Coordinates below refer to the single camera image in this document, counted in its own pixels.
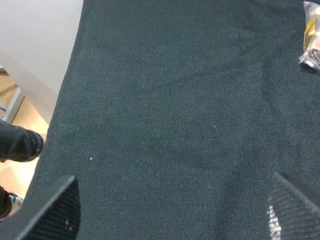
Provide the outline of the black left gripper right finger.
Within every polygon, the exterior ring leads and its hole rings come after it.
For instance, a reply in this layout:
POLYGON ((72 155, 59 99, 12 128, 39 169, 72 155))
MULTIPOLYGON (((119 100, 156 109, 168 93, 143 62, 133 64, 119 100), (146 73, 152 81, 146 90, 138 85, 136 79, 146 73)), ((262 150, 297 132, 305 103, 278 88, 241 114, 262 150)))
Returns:
POLYGON ((318 240, 320 194, 296 178, 276 172, 269 188, 267 219, 272 240, 318 240))

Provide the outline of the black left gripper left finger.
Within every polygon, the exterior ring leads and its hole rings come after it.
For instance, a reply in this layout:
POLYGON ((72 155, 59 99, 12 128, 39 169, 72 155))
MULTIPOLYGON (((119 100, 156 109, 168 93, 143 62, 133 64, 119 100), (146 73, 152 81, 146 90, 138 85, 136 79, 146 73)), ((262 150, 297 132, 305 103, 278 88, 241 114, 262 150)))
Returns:
POLYGON ((75 240, 81 225, 78 181, 63 176, 0 223, 2 240, 75 240))

